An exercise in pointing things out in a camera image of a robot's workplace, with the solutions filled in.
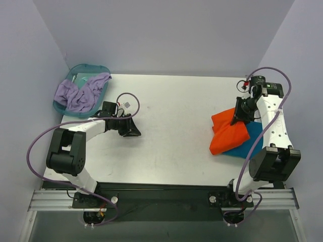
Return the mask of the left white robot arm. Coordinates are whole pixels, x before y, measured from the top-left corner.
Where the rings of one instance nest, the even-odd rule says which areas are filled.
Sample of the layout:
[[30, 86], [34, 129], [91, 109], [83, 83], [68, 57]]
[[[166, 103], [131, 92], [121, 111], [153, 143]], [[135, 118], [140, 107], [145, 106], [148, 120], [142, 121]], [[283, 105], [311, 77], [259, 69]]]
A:
[[98, 182], [85, 168], [86, 143], [92, 138], [115, 130], [121, 137], [139, 137], [131, 113], [130, 104], [105, 101], [102, 109], [84, 123], [69, 128], [57, 128], [52, 134], [46, 166], [62, 174], [69, 182], [77, 186], [77, 191], [85, 194], [84, 202], [95, 208], [102, 202], [102, 195], [97, 191]]

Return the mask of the orange t shirt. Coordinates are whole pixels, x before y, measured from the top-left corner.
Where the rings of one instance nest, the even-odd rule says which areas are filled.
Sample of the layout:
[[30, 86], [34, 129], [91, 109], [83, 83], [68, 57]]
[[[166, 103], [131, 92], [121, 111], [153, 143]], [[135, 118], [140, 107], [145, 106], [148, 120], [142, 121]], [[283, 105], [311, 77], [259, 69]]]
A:
[[211, 116], [214, 136], [209, 150], [212, 155], [218, 155], [234, 149], [250, 139], [244, 122], [231, 125], [234, 111], [235, 109], [231, 108]]

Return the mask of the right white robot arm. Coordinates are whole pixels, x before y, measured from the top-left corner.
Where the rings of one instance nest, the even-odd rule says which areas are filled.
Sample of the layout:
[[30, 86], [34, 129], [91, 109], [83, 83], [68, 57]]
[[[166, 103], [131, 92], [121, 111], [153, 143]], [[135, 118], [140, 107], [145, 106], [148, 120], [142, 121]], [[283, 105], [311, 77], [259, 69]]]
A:
[[251, 146], [233, 188], [224, 192], [224, 201], [235, 206], [258, 188], [286, 181], [301, 159], [289, 139], [283, 104], [287, 99], [282, 85], [249, 81], [248, 97], [238, 97], [231, 125], [249, 123], [256, 111], [260, 114], [262, 132]]

